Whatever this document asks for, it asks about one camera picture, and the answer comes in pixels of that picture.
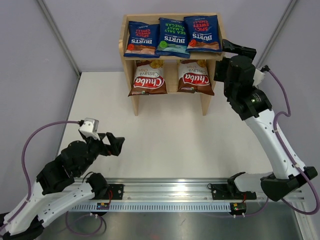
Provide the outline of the blue Burts spicy chilli bag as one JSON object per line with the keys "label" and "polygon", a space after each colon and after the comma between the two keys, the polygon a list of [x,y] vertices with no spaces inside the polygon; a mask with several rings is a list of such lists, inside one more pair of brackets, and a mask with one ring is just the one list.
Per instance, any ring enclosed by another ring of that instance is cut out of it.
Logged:
{"label": "blue Burts spicy chilli bag", "polygon": [[186,16],[183,20],[188,37],[187,52],[222,52],[217,15]]}

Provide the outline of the Chuba cassava chips bag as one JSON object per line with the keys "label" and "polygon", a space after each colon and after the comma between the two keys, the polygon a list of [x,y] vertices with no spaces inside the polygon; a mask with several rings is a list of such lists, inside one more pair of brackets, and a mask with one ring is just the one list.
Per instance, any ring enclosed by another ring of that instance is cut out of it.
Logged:
{"label": "Chuba cassava chips bag", "polygon": [[137,60],[128,96],[167,94],[163,60]]}
{"label": "Chuba cassava chips bag", "polygon": [[214,95],[205,60],[178,60],[177,69],[178,92]]}

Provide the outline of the blue Burts sea salt bag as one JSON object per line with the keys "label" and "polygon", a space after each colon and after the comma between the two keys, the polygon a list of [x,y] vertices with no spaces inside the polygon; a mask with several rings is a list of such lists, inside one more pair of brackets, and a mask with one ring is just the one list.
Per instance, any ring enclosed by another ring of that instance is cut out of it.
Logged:
{"label": "blue Burts sea salt bag", "polygon": [[159,38],[155,53],[160,56],[190,58],[185,23],[170,18],[159,18]]}

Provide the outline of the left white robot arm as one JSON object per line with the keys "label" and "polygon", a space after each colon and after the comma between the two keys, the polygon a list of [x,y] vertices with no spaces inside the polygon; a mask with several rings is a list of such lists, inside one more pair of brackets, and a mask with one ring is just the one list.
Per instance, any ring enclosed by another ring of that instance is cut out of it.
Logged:
{"label": "left white robot arm", "polygon": [[0,227],[5,229],[4,240],[34,240],[55,219],[86,200],[103,199],[109,184],[101,173],[92,173],[80,186],[68,194],[60,193],[81,177],[98,156],[119,156],[124,137],[100,133],[98,138],[82,137],[73,141],[47,163],[37,175],[20,204],[11,212],[1,215]]}

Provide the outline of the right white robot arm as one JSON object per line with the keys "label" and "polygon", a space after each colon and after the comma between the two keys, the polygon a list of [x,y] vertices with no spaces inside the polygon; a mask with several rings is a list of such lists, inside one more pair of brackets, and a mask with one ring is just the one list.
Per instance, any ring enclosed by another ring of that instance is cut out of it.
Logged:
{"label": "right white robot arm", "polygon": [[234,56],[217,63],[214,80],[223,83],[227,102],[255,134],[272,167],[267,176],[245,172],[232,176],[227,193],[239,198],[244,192],[262,192],[274,202],[283,200],[310,183],[318,172],[297,156],[278,124],[280,115],[274,112],[267,95],[256,87],[256,81],[272,72],[267,65],[261,69],[253,65],[257,51],[227,39],[222,41],[222,50]]}

